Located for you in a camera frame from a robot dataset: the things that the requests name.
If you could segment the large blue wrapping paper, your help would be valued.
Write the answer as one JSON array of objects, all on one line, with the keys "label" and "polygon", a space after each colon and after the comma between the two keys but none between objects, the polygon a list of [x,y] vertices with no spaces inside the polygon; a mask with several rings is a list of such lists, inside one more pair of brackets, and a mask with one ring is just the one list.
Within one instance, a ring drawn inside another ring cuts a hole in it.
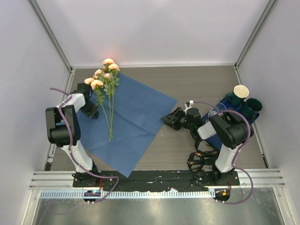
[{"label": "large blue wrapping paper", "polygon": [[106,120],[108,100],[99,108],[98,119],[77,113],[81,143],[86,151],[128,177],[161,128],[177,100],[123,74],[114,95],[113,139]]}]

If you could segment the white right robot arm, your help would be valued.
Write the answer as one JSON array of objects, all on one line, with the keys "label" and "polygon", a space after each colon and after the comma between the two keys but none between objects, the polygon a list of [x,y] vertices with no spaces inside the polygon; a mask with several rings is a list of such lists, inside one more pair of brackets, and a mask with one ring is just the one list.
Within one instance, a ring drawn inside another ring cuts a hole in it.
[{"label": "white right robot arm", "polygon": [[[185,128],[195,141],[196,151],[191,153],[187,165],[197,183],[212,180],[217,185],[226,183],[235,171],[235,160],[243,145],[252,135],[248,121],[237,111],[225,110],[203,122],[199,110],[194,107],[177,108],[161,118],[165,125],[174,130]],[[217,135],[221,148],[212,151],[198,149],[200,142]]]}]

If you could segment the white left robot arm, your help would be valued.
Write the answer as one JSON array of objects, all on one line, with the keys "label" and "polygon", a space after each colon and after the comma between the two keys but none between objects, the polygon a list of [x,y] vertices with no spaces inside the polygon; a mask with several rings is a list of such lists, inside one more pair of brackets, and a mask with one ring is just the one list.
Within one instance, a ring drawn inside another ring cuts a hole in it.
[{"label": "white left robot arm", "polygon": [[67,99],[58,106],[45,110],[47,137],[50,143],[55,144],[67,153],[75,166],[74,177],[80,179],[85,173],[83,181],[89,187],[95,187],[100,176],[93,160],[87,155],[80,141],[81,129],[77,112],[81,111],[90,119],[98,118],[98,107],[91,101],[91,87],[79,83],[77,90],[71,93],[51,88],[67,95]]}]

